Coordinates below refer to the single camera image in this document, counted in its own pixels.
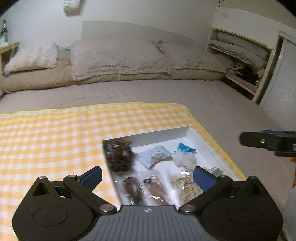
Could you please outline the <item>white soft wad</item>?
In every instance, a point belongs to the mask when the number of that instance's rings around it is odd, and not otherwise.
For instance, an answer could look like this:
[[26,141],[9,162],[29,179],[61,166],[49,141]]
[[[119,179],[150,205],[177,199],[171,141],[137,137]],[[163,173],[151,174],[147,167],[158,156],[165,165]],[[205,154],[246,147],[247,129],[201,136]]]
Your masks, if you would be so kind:
[[175,152],[173,154],[173,162],[176,166],[185,168],[189,172],[193,172],[197,166],[197,159],[193,153]]

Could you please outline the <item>blue snack packet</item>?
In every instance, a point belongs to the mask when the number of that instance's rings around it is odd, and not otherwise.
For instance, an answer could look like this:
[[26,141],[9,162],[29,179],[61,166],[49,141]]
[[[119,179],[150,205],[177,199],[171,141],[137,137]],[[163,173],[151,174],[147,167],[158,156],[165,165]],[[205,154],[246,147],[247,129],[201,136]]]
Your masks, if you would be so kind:
[[179,143],[177,146],[177,149],[173,152],[174,155],[187,155],[187,154],[192,154],[195,153],[196,149],[191,148],[183,143]]

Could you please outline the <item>dark hair scrunchie bundle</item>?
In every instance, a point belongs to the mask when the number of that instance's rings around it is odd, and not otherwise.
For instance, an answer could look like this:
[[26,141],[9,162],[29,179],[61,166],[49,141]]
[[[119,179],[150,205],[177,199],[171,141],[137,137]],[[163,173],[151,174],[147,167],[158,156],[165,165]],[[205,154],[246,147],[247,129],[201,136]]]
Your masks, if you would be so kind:
[[132,142],[107,142],[104,145],[108,167],[113,172],[125,172],[132,169],[134,153],[131,150]]

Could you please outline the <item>yellow white checkered blanket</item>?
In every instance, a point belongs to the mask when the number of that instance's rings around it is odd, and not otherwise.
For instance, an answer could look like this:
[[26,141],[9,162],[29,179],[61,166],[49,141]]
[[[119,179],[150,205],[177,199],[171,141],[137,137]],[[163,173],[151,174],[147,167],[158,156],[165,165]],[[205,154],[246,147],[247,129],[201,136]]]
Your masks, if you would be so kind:
[[16,240],[11,220],[37,177],[60,180],[107,169],[101,142],[189,126],[239,180],[245,176],[189,110],[175,103],[128,102],[1,115],[1,240]]

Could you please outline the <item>white shallow tray box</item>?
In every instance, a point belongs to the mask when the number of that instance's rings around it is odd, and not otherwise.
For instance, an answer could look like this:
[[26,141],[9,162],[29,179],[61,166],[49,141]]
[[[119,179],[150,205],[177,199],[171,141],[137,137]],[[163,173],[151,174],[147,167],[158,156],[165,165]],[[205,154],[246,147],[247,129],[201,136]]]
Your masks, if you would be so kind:
[[128,175],[135,175],[138,180],[139,172],[147,171],[147,170],[158,170],[165,182],[169,197],[171,199],[171,204],[176,208],[180,207],[178,199],[176,197],[175,191],[172,189],[170,182],[167,178],[167,172],[170,173],[180,173],[182,171],[187,171],[185,168],[178,167],[173,162],[173,155],[156,163],[152,166],[151,169],[145,168],[137,159],[136,154],[140,152],[144,152],[148,149],[151,149],[156,146],[163,146],[169,152],[173,154],[173,152],[177,149],[179,143],[183,143],[191,148],[196,149],[196,152],[193,153],[195,158],[197,159],[197,166],[204,168],[213,168],[218,167],[223,171],[223,174],[231,177],[234,180],[239,180],[238,175],[234,173],[233,170],[222,160],[221,154],[218,154],[217,150],[214,147],[211,147],[209,142],[204,140],[200,134],[198,134],[193,128],[188,126],[181,128],[170,128],[167,130],[154,131],[141,133],[137,135],[131,135],[121,138],[112,138],[109,140],[104,140],[102,142],[102,149],[105,156],[104,145],[107,142],[132,142],[130,147],[132,152],[134,153],[134,163],[132,169],[130,171],[125,172],[113,172],[109,168],[109,173],[111,175],[114,188],[116,190],[116,195],[119,198],[120,204],[123,204],[121,200],[121,188],[120,182],[123,178]]

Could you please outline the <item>silver blue foil packet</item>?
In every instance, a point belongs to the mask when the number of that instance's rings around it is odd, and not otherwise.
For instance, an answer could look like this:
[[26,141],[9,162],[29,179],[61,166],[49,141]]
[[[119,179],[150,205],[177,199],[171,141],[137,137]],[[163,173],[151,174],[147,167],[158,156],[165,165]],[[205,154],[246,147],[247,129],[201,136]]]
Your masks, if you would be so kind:
[[136,154],[136,159],[147,169],[151,169],[156,163],[172,156],[173,154],[169,152],[163,146],[156,146],[148,149],[144,152]]

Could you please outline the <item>closet shelf with bedding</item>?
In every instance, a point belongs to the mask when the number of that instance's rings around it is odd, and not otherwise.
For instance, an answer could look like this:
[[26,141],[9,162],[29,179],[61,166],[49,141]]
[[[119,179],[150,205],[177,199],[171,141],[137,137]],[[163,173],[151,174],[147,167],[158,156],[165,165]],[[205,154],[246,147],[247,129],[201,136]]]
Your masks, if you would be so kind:
[[226,64],[222,81],[255,103],[260,103],[280,56],[282,40],[270,48],[248,37],[213,28],[207,50]]

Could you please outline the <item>beige quilted folded duvet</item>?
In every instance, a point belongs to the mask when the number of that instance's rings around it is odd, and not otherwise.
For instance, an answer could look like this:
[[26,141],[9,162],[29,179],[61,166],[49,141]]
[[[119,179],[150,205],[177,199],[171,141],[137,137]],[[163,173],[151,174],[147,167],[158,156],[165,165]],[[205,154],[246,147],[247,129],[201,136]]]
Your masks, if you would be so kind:
[[97,82],[176,79],[176,80],[220,80],[226,73],[225,67],[219,63],[218,70],[176,69],[170,60],[170,73],[139,73],[139,74],[103,74],[91,73],[81,80],[74,78],[69,62],[59,62],[55,69],[32,70],[11,73],[1,78],[1,95],[22,90],[50,89],[70,85],[90,84]]

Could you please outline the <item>grey quilted pillow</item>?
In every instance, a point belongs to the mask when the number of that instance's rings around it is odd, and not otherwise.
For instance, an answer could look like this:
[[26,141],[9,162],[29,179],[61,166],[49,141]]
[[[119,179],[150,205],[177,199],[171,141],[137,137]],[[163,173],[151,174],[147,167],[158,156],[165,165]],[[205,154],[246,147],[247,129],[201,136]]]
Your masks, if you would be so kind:
[[223,64],[206,50],[163,41],[158,42],[158,48],[169,58],[175,69],[226,72]]
[[71,46],[74,78],[103,74],[170,73],[169,63],[149,40],[126,37],[92,37]]

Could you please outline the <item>grey quilted right pillow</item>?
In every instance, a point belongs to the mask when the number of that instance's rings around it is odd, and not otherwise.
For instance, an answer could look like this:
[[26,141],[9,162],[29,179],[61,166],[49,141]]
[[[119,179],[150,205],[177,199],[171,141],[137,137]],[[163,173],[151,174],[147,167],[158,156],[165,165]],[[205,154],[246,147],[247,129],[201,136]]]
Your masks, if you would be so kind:
[[158,42],[158,48],[169,58],[175,69],[226,72],[223,64],[206,50],[163,41]]

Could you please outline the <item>fluffy white small pillow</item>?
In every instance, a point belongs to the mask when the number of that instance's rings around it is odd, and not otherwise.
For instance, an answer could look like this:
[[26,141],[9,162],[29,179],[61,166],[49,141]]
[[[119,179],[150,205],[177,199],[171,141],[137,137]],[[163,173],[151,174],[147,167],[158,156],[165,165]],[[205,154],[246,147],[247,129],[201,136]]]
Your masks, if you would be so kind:
[[24,47],[4,67],[4,73],[40,69],[54,69],[59,60],[59,47],[54,42],[43,42]]

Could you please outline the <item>wooden bedside shelf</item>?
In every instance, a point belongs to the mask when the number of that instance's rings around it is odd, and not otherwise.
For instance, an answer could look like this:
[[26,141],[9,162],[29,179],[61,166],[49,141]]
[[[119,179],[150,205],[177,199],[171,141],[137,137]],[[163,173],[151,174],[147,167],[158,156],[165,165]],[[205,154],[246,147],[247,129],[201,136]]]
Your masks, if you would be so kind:
[[3,43],[0,47],[0,73],[3,75],[5,65],[18,51],[20,42]]

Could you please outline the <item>green glass bottle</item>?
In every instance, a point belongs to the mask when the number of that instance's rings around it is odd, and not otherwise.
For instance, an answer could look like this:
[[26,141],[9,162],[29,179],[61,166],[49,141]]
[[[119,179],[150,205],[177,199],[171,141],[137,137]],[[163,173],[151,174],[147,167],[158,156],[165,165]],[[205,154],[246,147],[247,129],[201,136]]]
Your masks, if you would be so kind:
[[1,44],[7,43],[8,42],[8,29],[6,25],[6,20],[3,20],[3,27],[1,29]]

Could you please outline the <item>dark hair ties bag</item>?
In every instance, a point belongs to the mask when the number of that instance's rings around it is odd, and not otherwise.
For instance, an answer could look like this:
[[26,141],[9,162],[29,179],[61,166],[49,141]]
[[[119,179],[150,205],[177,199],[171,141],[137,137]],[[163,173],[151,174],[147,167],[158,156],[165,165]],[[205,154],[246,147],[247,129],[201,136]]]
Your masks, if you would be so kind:
[[146,206],[144,188],[135,175],[128,175],[120,182],[121,200],[124,205]]

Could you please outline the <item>brown hair ties bag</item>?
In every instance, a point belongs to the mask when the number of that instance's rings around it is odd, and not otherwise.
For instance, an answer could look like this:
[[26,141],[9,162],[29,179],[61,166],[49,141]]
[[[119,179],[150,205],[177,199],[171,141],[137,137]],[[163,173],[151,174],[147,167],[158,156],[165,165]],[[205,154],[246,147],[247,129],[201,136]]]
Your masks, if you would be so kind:
[[144,187],[148,205],[162,206],[171,204],[164,179],[158,170],[141,171],[138,174]]

